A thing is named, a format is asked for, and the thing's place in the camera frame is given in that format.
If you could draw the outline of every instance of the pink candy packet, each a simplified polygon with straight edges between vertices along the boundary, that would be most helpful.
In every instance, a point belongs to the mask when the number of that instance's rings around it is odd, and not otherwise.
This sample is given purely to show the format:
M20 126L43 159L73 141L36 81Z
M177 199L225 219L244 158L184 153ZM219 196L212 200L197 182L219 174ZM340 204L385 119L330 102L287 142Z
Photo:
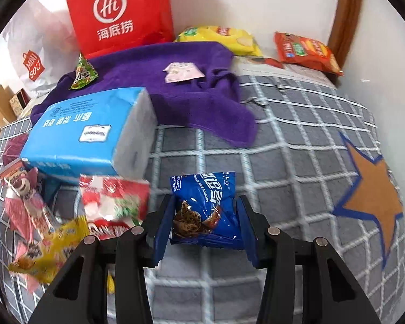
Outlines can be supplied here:
M28 173L20 159L9 163L0 173L0 178L22 199L24 208L41 238L55 231L51 211L36 188L31 185Z
M205 77L198 67L191 62L173 62L164 71L168 73L165 77L165 83L183 82L185 80Z

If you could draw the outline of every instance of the blue snack bag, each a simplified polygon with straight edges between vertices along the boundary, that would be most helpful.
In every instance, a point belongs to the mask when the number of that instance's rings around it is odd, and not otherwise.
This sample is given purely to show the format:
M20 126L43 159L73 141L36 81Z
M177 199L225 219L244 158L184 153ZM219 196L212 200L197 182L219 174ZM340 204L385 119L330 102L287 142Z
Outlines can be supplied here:
M181 208L173 220L172 244L244 248L234 213L235 172L170 177Z

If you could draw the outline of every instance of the snack wrapper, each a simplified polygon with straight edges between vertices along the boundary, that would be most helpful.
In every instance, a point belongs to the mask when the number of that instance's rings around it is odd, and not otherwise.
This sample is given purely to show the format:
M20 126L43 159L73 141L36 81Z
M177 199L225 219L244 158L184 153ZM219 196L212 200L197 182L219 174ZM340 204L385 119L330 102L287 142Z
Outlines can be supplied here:
M27 176L31 186L35 186L38 179L38 169L33 168L29 170ZM35 226L33 225L33 222L31 221L31 218L28 215L21 198L11 187L7 188L3 207L9 216L11 229L17 229L21 236L29 244L32 244Z
M69 90L79 90L90 84L98 77L96 69L87 61L83 55L79 55L78 65L76 66L76 76Z
M90 234L99 240L122 235L147 214L150 184L119 177L80 177L81 200Z
M26 253L9 264L9 271L30 274L39 282L50 284L84 237L89 235L84 215L44 237Z
M9 163L0 173L0 178L22 199L24 208L41 238L54 232L55 222L51 211L36 188L31 185L22 161L17 159Z
M318 40L276 32L273 41L281 62L343 75L333 52Z
M175 41L217 41L237 56L262 56L254 38L243 29L206 26L188 28Z
M18 241L15 258L18 259L27 251L28 251L27 246L21 240ZM36 291L36 289L39 287L39 281L37 281L34 276L31 276L30 274L20 274L19 276L23 280L25 280L25 284L27 286L27 291L29 293L31 293L31 294L34 293Z
M244 248L234 212L235 172L170 177L181 208L173 220L172 244Z
M168 74L165 77L165 83L183 82L186 80L205 77L198 67L191 62L173 62L164 69Z

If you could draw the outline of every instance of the pink snack wrapper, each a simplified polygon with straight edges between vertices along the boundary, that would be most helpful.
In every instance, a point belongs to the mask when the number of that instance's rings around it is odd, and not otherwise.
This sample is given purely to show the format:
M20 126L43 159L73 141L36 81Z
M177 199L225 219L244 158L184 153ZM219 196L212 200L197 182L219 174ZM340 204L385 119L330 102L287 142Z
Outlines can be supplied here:
M11 229L18 230L20 235L29 244L33 244L33 231L35 230L35 227L25 210L21 198L11 188L8 188L6 191L4 210L9 216Z
M22 199L24 208L41 238L55 231L51 211L36 188L30 184L28 173L20 159L9 163L0 173L0 178Z

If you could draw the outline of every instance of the gray plaid bedsheet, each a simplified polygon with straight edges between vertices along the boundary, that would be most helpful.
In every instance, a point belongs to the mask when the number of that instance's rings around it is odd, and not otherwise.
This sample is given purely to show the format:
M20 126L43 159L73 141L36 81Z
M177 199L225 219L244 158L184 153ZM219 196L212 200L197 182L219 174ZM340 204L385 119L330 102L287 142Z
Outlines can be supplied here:
M237 193L246 193L253 208L271 225L292 237L327 238L351 269L384 323L391 322L405 276L403 219L387 265L382 269L379 231L372 221L336 217L330 212L357 175L339 132L368 156L379 153L377 127L369 111L339 90L279 77L240 77L242 98L257 97L262 108L248 104L258 134L251 148L232 148L202 130L159 126L146 179L151 182L150 209L170 192L169 176L236 171ZM8 138L26 132L29 119L4 128L1 153ZM44 293L34 294L11 277L6 266L15 257L20 236L3 213L0 186L0 278L9 311L26 323ZM60 222L83 213L75 187L62 186L51 209ZM301 323L302 269L296 269L294 322ZM255 270L244 251L168 245L156 269L146 269L146 284L156 324L254 323L265 272ZM108 317L115 322L113 296Z

